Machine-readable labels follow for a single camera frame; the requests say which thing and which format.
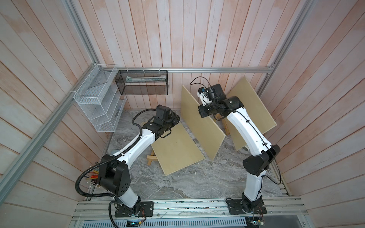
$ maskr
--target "wooden easel leg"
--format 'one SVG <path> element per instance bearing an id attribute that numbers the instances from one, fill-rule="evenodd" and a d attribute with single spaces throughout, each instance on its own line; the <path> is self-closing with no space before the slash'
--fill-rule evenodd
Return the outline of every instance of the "wooden easel leg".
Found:
<path id="1" fill-rule="evenodd" d="M 152 150 L 152 152 L 151 152 L 151 156 L 154 156 L 154 155 L 155 155 L 155 152 Z M 150 159 L 150 158 L 149 158 L 149 156 L 147 156 L 147 160 L 148 160 L 147 165 L 148 165 L 148 166 L 150 166 L 153 160 L 152 160 L 152 159 Z"/>

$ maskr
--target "mesh shelf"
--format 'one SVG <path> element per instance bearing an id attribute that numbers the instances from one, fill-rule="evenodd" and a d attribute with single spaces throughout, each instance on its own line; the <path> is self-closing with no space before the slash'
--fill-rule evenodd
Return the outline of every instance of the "mesh shelf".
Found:
<path id="1" fill-rule="evenodd" d="M 95 65 L 74 95 L 97 131 L 114 132 L 126 102 L 126 98 L 120 100 L 117 85 L 111 85 L 116 74 L 115 65 Z"/>
<path id="2" fill-rule="evenodd" d="M 113 69 L 108 71 L 103 70 L 103 67 L 111 67 L 111 65 L 98 64 L 94 66 L 73 96 L 78 104 L 101 105 L 109 86 L 118 72 L 115 65 L 112 66 Z"/>

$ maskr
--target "pink wooden wall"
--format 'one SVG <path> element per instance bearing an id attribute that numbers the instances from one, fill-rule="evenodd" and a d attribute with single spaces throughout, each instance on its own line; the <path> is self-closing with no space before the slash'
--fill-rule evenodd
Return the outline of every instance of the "pink wooden wall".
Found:
<path id="1" fill-rule="evenodd" d="M 279 168 L 316 227 L 365 226 L 364 12 L 363 0 L 318 1 L 261 96 Z"/>
<path id="2" fill-rule="evenodd" d="M 120 67 L 269 66 L 304 0 L 73 0 L 101 63 Z M 128 96 L 126 108 L 180 108 L 181 85 L 201 74 L 169 75 L 168 96 Z M 258 89 L 265 74 L 203 74 L 229 92 L 241 77 Z"/>

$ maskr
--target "marble floor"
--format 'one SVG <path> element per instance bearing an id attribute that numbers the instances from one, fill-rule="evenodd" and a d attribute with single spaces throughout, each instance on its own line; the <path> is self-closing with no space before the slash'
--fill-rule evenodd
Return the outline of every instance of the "marble floor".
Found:
<path id="1" fill-rule="evenodd" d="M 138 134 L 138 128 L 131 123 L 137 113 L 138 111 L 123 111 L 108 154 L 123 148 Z M 147 121 L 153 114 L 153 111 L 141 114 L 136 123 Z M 205 159 L 165 176 L 158 162 L 153 161 L 150 166 L 147 165 L 146 157 L 152 151 L 149 146 L 130 167 L 131 187 L 135 193 L 144 200 L 241 197 L 246 186 L 246 170 L 242 161 L 249 156 L 249 152 L 244 149 L 235 151 L 231 137 L 227 136 L 214 161 L 211 161 L 182 118 L 181 122 Z M 275 179 L 270 169 L 267 175 Z M 262 185 L 264 197 L 281 196 L 279 186 L 269 179 L 264 178 Z M 105 192 L 101 187 L 94 190 L 94 193 L 101 192 Z M 92 200 L 110 199 L 98 197 Z"/>

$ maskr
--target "wooden board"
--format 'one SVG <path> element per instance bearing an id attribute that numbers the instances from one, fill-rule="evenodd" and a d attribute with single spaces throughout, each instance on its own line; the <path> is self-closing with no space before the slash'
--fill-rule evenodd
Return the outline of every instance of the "wooden board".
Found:
<path id="1" fill-rule="evenodd" d="M 275 120 L 271 117 L 270 113 L 267 111 L 266 107 L 245 77 L 243 77 L 237 85 L 231 89 L 227 97 L 231 96 L 236 96 L 241 100 L 248 115 L 262 134 L 276 126 Z M 226 123 L 235 149 L 241 149 L 246 145 L 245 140 L 231 122 L 226 121 Z"/>
<path id="2" fill-rule="evenodd" d="M 156 142 L 152 143 L 153 151 L 165 175 L 204 159 L 204 155 L 191 139 L 182 123 L 178 123 L 171 130 L 169 136 L 158 138 Z"/>
<path id="3" fill-rule="evenodd" d="M 201 118 L 198 111 L 199 103 L 182 86 L 181 89 L 181 117 L 184 119 L 196 139 L 211 160 L 214 160 L 225 134 L 212 118 Z"/>

